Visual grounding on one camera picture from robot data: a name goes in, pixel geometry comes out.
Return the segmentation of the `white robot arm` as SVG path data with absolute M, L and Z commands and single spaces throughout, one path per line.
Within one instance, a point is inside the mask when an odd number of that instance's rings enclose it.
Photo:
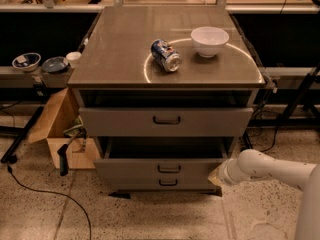
M 246 149 L 209 173 L 216 185 L 275 179 L 303 192 L 294 240 L 320 240 L 320 164 L 279 160 Z

